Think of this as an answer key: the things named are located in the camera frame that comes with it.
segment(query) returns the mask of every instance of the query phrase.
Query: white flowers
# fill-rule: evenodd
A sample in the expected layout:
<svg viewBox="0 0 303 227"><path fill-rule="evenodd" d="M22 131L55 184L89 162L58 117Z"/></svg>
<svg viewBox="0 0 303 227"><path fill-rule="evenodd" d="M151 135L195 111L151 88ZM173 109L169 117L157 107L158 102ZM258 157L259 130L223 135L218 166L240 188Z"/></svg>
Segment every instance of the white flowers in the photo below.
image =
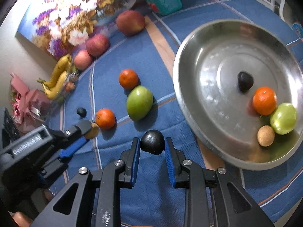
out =
<svg viewBox="0 0 303 227"><path fill-rule="evenodd" d="M84 2L81 1L80 8L83 11L89 12L90 10L96 9L96 7L97 7L97 0L89 0L88 2L86 2L86 0L84 0Z"/></svg>
<svg viewBox="0 0 303 227"><path fill-rule="evenodd" d="M83 32L73 29L70 32L69 43L78 46L83 44L88 39L88 33L86 27L84 27Z"/></svg>
<svg viewBox="0 0 303 227"><path fill-rule="evenodd" d="M61 20L65 20L69 16L69 8L68 7L63 7L60 11L59 10L54 10L49 14L49 21L55 21L58 19L58 17L61 18Z"/></svg>
<svg viewBox="0 0 303 227"><path fill-rule="evenodd" d="M59 39L61 38L61 31L59 31L57 25L56 26L50 26L50 35L54 38L54 39Z"/></svg>

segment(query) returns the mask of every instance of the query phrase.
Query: green fruit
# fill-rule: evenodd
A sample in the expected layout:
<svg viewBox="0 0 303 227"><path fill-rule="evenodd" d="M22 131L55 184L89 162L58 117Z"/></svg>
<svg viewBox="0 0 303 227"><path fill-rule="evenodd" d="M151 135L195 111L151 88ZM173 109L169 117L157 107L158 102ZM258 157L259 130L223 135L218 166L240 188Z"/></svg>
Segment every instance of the green fruit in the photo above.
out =
<svg viewBox="0 0 303 227"><path fill-rule="evenodd" d="M144 118L153 104L151 91L142 85L135 87L129 94L126 101L126 109L129 117L133 121Z"/></svg>
<svg viewBox="0 0 303 227"><path fill-rule="evenodd" d="M282 103L270 116L270 125L279 135L291 132L297 121L297 110L290 103Z"/></svg>
<svg viewBox="0 0 303 227"><path fill-rule="evenodd" d="M64 96L59 96L59 97L57 98L57 103L61 104L61 103L63 103L63 102L64 102Z"/></svg>

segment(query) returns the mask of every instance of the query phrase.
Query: blue tablecloth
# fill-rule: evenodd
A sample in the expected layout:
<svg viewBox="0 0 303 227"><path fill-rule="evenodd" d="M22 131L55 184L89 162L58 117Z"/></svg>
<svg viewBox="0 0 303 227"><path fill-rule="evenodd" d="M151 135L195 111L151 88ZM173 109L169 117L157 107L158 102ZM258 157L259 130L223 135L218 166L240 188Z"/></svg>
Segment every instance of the blue tablecloth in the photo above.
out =
<svg viewBox="0 0 303 227"><path fill-rule="evenodd" d="M271 31L287 45L300 66L303 42L275 13L255 0L184 0L183 9L157 17L149 15L173 53L196 27L216 19L243 19ZM79 121L76 109L84 107L92 119L101 108L110 108L117 118L116 129L102 132L77 151L69 169L51 187L57 193L78 168L91 171L106 166L129 149L133 137L142 137L149 129L171 137L177 149L188 159L205 166L195 136L185 121L174 95L172 78L151 33L126 38L116 33L111 48L79 78L74 93L49 120L52 129L64 129ZM146 118L132 122L127 116L127 93L119 85L121 70L130 68L149 88L157 104ZM282 165L266 171L239 170L226 165L247 192L275 222L303 196L303 146ZM169 184L164 153L159 156L141 152L137 183L133 189L121 190L121 220L125 225L182 226L184 190Z"/></svg>

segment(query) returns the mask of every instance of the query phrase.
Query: purple flowers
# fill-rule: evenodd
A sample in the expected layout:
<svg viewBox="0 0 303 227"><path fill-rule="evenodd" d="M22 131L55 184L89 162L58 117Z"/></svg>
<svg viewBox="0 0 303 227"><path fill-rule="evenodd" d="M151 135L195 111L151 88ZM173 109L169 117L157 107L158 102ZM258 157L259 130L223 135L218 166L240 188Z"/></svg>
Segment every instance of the purple flowers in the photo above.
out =
<svg viewBox="0 0 303 227"><path fill-rule="evenodd" d="M33 25L40 23L45 17L49 16L49 14L54 11L54 8L51 8L47 11L42 12L39 14L34 20L33 20Z"/></svg>
<svg viewBox="0 0 303 227"><path fill-rule="evenodd" d="M46 30L48 30L48 26L41 26L36 30L36 33L37 35L42 36Z"/></svg>
<svg viewBox="0 0 303 227"><path fill-rule="evenodd" d="M82 11L82 9L78 6L71 7L69 9L69 16L67 17L67 19L71 19L74 15L76 15L77 13L80 13L81 11Z"/></svg>
<svg viewBox="0 0 303 227"><path fill-rule="evenodd" d="M68 52L62 45L61 39L52 39L49 43L48 50L55 58L59 59L66 55Z"/></svg>

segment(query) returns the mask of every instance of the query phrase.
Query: small black ball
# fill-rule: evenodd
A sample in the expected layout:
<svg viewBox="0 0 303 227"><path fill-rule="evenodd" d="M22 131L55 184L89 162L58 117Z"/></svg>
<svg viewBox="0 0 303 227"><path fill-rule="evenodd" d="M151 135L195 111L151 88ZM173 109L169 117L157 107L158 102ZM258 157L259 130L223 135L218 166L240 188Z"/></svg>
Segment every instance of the small black ball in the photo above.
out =
<svg viewBox="0 0 303 227"><path fill-rule="evenodd" d="M246 92L254 85L254 78L247 72L239 72L238 86L240 91Z"/></svg>
<svg viewBox="0 0 303 227"><path fill-rule="evenodd" d="M77 114L80 116L80 117L85 117L86 116L86 109L85 108L78 108L77 109Z"/></svg>
<svg viewBox="0 0 303 227"><path fill-rule="evenodd" d="M159 155L164 150L165 140L162 133L158 130L149 130L142 139L140 148L148 153Z"/></svg>

